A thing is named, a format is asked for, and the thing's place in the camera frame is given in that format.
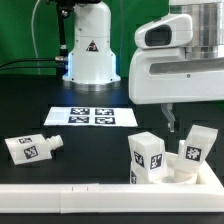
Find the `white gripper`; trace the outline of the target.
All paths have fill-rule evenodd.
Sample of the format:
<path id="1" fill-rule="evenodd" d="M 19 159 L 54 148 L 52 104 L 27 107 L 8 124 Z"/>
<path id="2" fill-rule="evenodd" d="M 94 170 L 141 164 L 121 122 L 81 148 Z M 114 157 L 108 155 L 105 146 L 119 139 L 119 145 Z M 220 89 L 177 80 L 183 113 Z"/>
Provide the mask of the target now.
<path id="1" fill-rule="evenodd" d="M 161 104 L 175 131 L 173 104 L 224 100 L 224 58 L 187 60 L 183 48 L 137 49 L 129 71 L 129 98 L 135 104 Z"/>

